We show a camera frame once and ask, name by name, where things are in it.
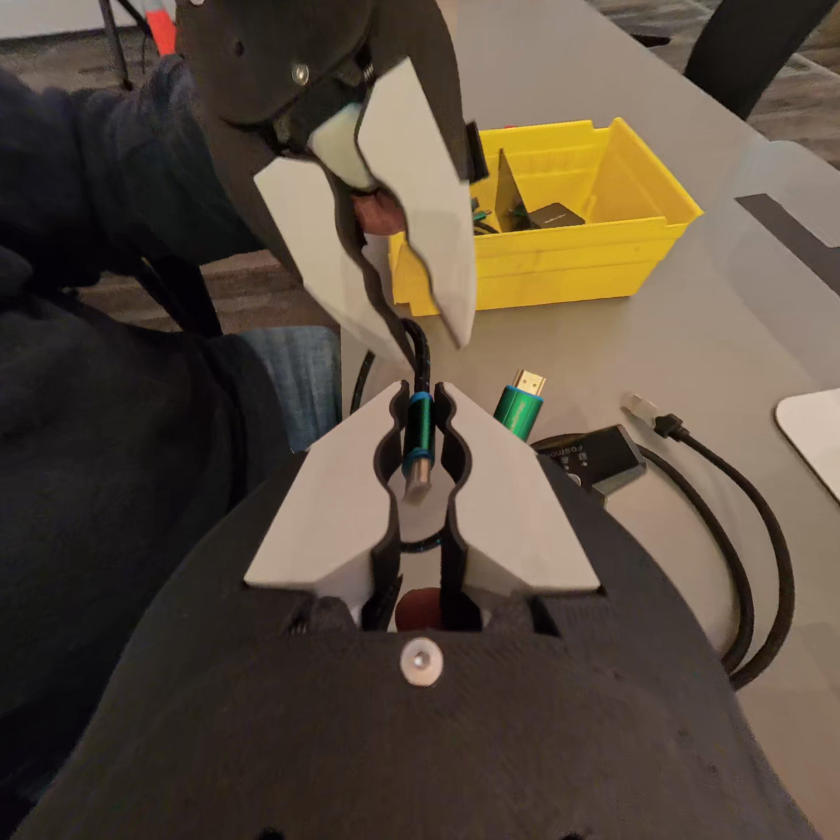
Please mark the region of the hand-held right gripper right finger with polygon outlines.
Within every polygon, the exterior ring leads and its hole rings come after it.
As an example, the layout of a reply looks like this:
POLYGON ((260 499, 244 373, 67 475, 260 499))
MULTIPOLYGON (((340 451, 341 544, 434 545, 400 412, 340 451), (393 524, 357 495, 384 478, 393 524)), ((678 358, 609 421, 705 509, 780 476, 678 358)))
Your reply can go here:
POLYGON ((544 381, 506 385, 488 413, 449 382, 436 385, 442 467, 454 482, 440 533, 443 628, 481 630, 507 599, 588 595, 601 583, 547 468, 528 438, 544 381))

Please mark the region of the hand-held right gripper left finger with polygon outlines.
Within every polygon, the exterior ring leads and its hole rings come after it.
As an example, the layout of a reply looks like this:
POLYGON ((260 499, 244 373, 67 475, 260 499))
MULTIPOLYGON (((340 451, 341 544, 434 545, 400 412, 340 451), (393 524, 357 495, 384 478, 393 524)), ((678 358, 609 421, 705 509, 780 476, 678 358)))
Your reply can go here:
POLYGON ((362 629, 388 629, 402 582, 389 487, 402 463, 402 430, 396 381, 301 454, 245 583, 336 598, 362 629))

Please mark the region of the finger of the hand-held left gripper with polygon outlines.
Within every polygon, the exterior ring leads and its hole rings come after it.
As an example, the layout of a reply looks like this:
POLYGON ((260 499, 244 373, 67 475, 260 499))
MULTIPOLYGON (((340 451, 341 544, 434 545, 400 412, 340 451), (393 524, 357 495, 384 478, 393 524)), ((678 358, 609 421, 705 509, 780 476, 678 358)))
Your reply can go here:
POLYGON ((374 83, 357 125, 354 147, 404 211, 407 243, 426 269, 451 339, 464 348, 476 313, 469 184, 456 170, 412 59, 374 83))
POLYGON ((315 160, 281 156, 254 180, 311 297, 367 350, 412 371, 415 353, 338 178, 315 160))

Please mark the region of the black HDMI switch box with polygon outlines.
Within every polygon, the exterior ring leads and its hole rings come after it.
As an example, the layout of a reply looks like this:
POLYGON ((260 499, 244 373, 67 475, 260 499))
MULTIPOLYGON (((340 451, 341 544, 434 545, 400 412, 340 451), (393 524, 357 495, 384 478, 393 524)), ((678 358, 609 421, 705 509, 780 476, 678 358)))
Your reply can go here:
POLYGON ((647 473, 647 461, 623 425, 561 434, 530 444, 602 507, 609 497, 647 473))

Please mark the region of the blue-flecked HDMI cable green plugs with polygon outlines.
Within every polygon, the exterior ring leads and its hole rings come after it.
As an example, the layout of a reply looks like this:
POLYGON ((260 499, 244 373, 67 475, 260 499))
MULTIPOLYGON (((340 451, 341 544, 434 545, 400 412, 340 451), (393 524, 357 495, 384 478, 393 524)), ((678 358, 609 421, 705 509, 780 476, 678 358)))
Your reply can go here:
POLYGON ((374 526, 382 530, 366 550, 371 563, 375 568, 398 567, 402 553, 435 546, 441 549, 443 564, 479 558, 512 562, 517 543, 508 535, 503 518, 519 502, 526 507, 551 504, 543 474, 545 458, 450 383, 437 383, 435 392, 430 392, 431 355, 425 334, 409 319, 402 320, 402 327, 414 345, 409 353, 414 361, 414 392, 408 393, 404 381, 396 384, 397 391, 385 399, 384 436, 374 437, 373 453, 362 456, 373 480, 373 497, 362 504, 362 512, 374 514, 374 526), (437 429, 444 437, 441 464, 455 483, 444 526, 421 542, 404 543, 389 480, 399 468, 410 477, 417 464, 434 467, 437 429))

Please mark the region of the yellow plastic bin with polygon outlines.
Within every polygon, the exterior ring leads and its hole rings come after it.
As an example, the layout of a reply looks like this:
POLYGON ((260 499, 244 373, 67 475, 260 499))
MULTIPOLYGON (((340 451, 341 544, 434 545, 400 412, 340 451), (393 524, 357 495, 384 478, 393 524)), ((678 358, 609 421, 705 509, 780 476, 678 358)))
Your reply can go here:
POLYGON ((478 311, 628 298, 703 211, 620 117, 483 130, 490 211, 562 203, 585 224, 475 238, 478 311))

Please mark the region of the person's left forearm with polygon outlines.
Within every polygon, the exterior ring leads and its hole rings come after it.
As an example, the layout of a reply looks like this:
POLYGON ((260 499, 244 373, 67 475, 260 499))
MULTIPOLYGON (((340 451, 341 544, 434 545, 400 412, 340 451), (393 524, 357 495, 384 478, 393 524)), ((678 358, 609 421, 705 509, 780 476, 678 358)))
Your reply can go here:
POLYGON ((263 248, 217 178, 184 59, 132 92, 35 91, 2 69, 2 299, 263 248))

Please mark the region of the person's left hand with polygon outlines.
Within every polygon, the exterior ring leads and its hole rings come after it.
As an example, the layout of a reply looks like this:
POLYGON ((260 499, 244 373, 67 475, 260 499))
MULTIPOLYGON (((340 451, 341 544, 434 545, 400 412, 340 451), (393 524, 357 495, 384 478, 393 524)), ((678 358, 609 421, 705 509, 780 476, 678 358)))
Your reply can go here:
POLYGON ((387 192, 354 193, 351 198, 355 218, 364 235, 391 237, 405 233, 404 211, 387 192))

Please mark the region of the orange traffic cone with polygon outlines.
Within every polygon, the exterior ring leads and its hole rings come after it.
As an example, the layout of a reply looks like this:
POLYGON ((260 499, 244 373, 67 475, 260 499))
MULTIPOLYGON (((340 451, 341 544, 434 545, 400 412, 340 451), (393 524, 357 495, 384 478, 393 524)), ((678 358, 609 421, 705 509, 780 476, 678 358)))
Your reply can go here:
POLYGON ((176 30, 173 16, 164 1, 142 1, 146 22, 161 57, 176 52, 176 30))

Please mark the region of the small black adapter box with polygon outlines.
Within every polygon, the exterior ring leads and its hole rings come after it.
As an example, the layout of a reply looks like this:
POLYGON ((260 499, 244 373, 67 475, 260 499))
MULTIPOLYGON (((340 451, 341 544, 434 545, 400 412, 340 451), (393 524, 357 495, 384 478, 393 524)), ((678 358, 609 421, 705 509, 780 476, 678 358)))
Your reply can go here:
POLYGON ((526 211, 526 219, 530 228, 536 230, 579 227, 585 224, 582 216, 562 203, 551 203, 532 211, 526 211))

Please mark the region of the person's jeans leg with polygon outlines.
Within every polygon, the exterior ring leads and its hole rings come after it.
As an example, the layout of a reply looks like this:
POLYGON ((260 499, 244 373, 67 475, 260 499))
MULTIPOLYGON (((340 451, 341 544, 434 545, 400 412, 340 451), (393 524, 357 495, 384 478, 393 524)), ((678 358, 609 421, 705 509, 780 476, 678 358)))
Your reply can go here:
POLYGON ((308 449, 342 419, 340 338, 326 327, 239 334, 266 368, 292 452, 308 449))

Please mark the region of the person's dark sweater torso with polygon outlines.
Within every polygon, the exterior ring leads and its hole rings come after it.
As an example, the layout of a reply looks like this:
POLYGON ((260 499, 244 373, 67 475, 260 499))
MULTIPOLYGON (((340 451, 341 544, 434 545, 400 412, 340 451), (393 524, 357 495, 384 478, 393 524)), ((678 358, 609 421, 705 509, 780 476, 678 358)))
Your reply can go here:
POLYGON ((2 248, 2 812, 84 731, 155 594, 287 451, 239 337, 115 322, 2 248))

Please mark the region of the wooden board stand white base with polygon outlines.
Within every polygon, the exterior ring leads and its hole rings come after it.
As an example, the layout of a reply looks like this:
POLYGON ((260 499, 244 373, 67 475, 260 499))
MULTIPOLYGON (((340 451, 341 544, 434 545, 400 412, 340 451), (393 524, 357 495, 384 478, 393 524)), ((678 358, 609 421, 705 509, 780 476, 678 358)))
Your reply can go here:
POLYGON ((780 400, 774 420, 798 456, 839 502, 839 389, 780 400))

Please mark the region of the dark chair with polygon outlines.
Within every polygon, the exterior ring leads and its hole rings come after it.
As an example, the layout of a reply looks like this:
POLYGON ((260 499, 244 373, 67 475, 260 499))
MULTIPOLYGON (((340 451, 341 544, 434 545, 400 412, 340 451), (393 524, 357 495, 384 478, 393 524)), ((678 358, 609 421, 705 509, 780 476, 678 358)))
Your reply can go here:
POLYGON ((837 1, 722 1, 684 77, 746 120, 767 87, 837 1))

